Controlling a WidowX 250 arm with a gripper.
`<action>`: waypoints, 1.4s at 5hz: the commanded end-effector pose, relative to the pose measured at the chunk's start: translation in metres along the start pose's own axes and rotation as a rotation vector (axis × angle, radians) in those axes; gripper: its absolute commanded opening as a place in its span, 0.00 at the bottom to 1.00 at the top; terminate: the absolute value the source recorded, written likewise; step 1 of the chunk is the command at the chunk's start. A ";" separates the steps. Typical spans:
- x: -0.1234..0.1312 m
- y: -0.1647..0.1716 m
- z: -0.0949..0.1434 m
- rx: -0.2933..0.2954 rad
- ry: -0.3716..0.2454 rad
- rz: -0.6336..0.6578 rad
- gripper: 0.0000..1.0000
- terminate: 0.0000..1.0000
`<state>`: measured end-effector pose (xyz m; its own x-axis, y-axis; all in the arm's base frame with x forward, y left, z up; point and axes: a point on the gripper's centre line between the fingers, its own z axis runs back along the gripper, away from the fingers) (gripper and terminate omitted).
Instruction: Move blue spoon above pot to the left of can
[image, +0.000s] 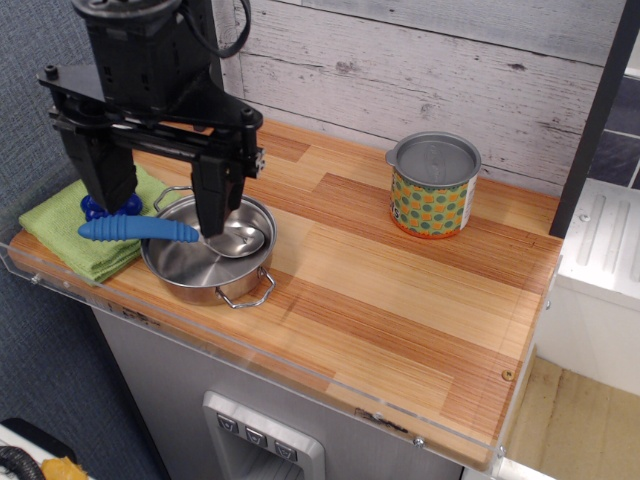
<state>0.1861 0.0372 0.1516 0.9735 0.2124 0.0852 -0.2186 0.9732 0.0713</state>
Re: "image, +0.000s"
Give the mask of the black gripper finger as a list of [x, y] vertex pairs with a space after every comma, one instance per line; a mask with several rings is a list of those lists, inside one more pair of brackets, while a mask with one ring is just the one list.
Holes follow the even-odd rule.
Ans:
[[60, 135], [88, 194], [104, 210], [116, 213], [137, 187], [131, 150], [117, 145], [106, 130], [62, 130]]
[[245, 180], [241, 164], [201, 155], [191, 178], [202, 235], [222, 234], [230, 213], [240, 206]]

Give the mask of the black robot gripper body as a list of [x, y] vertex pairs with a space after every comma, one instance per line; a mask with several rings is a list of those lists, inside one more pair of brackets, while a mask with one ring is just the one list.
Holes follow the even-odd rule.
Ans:
[[240, 163], [244, 177], [263, 168], [257, 131], [263, 117], [212, 78], [214, 60], [246, 43], [217, 45], [208, 1], [76, 1], [94, 64], [46, 66], [38, 75], [62, 130], [106, 130], [122, 147], [195, 163], [201, 155]]

